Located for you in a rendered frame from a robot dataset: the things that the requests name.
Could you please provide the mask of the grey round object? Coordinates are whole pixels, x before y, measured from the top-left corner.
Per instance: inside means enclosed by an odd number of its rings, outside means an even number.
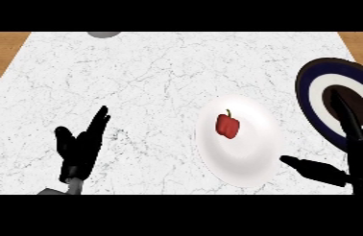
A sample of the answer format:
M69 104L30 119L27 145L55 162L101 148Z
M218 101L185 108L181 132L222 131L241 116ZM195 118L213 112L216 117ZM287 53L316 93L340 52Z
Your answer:
M89 35L97 38L108 38L119 35L122 32L89 32Z

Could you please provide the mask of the red bell pepper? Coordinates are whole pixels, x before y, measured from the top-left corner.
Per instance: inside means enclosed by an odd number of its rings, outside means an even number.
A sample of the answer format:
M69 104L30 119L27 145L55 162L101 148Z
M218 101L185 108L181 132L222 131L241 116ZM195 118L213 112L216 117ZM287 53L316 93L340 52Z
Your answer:
M240 120L232 116L228 110L226 114L220 114L216 121L216 131L226 138L234 139L240 131Z

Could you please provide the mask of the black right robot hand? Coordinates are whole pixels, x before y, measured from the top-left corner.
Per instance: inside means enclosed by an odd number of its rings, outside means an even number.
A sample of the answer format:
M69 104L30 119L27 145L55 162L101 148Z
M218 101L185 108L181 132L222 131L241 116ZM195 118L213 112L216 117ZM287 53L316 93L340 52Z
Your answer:
M299 159L290 155L284 155L280 160L297 170L303 177L315 181L341 187L350 183L353 194L363 196L363 128L353 109L337 90L331 94L331 107L339 113L341 127L346 133L349 172L340 170L331 164Z

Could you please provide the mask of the navy and white plate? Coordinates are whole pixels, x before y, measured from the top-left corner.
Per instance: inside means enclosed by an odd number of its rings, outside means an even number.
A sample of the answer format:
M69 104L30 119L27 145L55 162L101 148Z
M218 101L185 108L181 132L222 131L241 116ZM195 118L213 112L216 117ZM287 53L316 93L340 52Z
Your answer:
M299 104L316 131L346 151L346 133L331 107L334 90L340 92L363 128L363 65L346 59L315 59L302 68L296 80Z

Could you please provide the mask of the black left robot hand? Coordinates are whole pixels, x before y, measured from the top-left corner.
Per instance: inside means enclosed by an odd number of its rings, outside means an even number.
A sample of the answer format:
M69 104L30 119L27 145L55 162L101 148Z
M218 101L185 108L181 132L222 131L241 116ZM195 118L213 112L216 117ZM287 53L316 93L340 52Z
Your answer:
M57 152L63 157L60 174L63 183L71 178L86 180L91 177L110 119L108 107L104 106L94 116L88 130L79 136L73 135L67 127L55 128Z

